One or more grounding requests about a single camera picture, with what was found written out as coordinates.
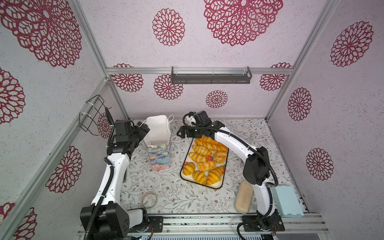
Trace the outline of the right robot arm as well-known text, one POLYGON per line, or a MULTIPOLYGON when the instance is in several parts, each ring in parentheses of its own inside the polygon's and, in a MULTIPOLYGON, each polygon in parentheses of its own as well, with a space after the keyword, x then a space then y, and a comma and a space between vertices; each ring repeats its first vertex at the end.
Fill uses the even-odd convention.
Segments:
POLYGON ((260 219, 265 219, 272 214, 273 196, 271 188, 277 187, 279 181, 271 166, 266 148, 257 148, 246 143, 243 139, 231 133, 219 121, 204 127, 184 124, 177 131, 177 136, 182 139, 198 139, 205 136, 228 147, 244 162, 243 176, 253 187, 257 200, 257 213, 261 216, 260 219))

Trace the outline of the small orange bread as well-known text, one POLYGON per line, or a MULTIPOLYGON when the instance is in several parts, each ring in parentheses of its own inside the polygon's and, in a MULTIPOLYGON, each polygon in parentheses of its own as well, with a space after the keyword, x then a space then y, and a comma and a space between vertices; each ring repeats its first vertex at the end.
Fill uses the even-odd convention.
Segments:
POLYGON ((200 171, 205 172, 205 171, 210 171, 216 168, 216 162, 215 161, 207 161, 204 163, 198 163, 198 168, 200 171))

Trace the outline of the floral paper bag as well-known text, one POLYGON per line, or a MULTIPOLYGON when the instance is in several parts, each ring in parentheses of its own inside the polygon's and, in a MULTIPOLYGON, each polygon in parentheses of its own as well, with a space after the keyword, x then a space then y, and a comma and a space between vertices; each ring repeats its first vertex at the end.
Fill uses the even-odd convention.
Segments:
POLYGON ((171 129, 170 123, 174 115, 152 116, 146 118, 144 123, 150 131, 144 137, 148 156, 153 171, 161 171, 171 166, 171 129))

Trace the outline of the round knotted bread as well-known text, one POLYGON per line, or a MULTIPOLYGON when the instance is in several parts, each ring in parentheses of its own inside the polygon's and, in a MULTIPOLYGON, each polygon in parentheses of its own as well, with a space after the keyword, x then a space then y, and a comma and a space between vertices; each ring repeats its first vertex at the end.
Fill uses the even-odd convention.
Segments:
POLYGON ((218 164, 223 164, 227 159, 228 153, 223 151, 217 151, 213 154, 213 159, 218 164))

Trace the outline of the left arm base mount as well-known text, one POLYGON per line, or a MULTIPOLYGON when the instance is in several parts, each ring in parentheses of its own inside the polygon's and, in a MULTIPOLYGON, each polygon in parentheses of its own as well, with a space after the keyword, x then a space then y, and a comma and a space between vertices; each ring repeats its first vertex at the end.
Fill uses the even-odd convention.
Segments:
POLYGON ((162 216, 149 216, 149 224, 141 227, 139 233, 162 233, 164 226, 164 217, 162 216))

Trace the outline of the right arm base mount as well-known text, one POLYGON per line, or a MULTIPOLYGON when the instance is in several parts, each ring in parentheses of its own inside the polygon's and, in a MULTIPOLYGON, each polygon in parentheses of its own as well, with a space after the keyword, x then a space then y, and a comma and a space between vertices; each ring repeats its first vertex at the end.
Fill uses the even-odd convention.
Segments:
POLYGON ((244 224, 246 232, 264 231, 264 232, 283 232, 285 226, 279 215, 273 214, 261 221, 244 224))

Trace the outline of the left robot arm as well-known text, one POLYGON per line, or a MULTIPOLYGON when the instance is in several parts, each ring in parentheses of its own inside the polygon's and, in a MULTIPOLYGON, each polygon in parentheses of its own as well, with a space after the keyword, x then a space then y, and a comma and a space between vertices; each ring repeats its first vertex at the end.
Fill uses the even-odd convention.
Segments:
POLYGON ((83 207, 80 219, 86 240, 119 240, 129 232, 143 232, 150 226, 147 210, 124 210, 121 188, 132 153, 150 131, 141 122, 115 121, 108 140, 106 169, 99 190, 89 207, 83 207))

